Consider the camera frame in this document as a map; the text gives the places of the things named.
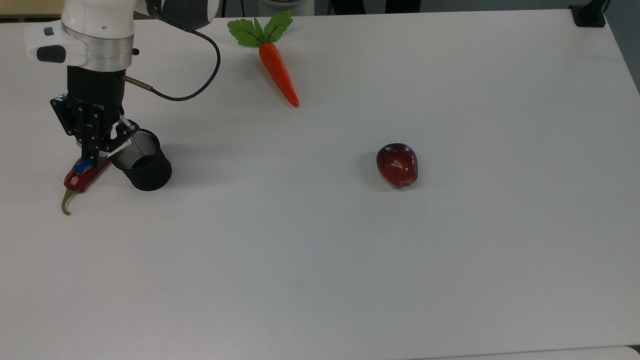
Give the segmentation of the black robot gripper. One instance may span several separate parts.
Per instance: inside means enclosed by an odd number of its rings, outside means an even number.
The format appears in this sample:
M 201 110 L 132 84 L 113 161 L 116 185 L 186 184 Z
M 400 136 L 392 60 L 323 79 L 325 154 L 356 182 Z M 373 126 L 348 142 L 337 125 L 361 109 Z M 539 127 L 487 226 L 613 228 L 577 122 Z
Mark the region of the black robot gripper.
M 81 160 L 98 169 L 131 142 L 140 126 L 124 116 L 125 70 L 94 71 L 67 66 L 67 92 L 50 100 L 66 135 L 81 148 Z

